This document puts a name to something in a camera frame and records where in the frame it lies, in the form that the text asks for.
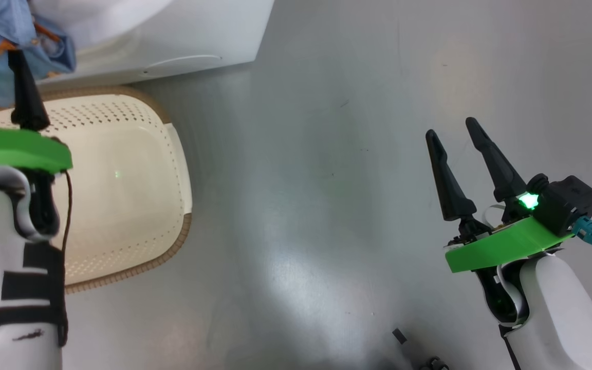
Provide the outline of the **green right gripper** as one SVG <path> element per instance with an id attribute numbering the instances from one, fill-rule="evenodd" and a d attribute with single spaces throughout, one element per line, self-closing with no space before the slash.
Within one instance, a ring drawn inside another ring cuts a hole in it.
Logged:
<path id="1" fill-rule="evenodd" d="M 537 201 L 538 196 L 525 193 L 526 184 L 522 177 L 474 117 L 467 117 L 466 126 L 475 149 L 484 158 L 495 187 L 495 200 L 503 202 L 514 198 L 515 205 L 533 211 L 533 199 Z M 425 140 L 442 218 L 446 221 L 465 221 L 464 226 L 477 226 L 480 222 L 474 219 L 477 211 L 475 204 L 465 196 L 453 175 L 447 163 L 447 152 L 434 129 L 426 132 Z M 465 240 L 457 237 L 457 241 L 446 247 L 446 262 L 452 272 L 496 267 L 549 250 L 569 237 L 552 234 L 529 215 L 487 234 L 479 234 L 475 230 Z"/>

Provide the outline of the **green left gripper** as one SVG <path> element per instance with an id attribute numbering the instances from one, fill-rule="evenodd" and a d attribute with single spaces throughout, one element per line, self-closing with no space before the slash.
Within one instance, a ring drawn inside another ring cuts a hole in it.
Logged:
<path id="1" fill-rule="evenodd" d="M 15 94 L 10 120 L 22 129 L 0 128 L 0 191 L 14 195 L 14 224 L 22 237 L 54 237 L 60 218 L 52 184 L 72 169 L 72 153 L 60 140 L 36 133 L 50 120 L 24 53 L 10 50 L 8 66 Z"/>

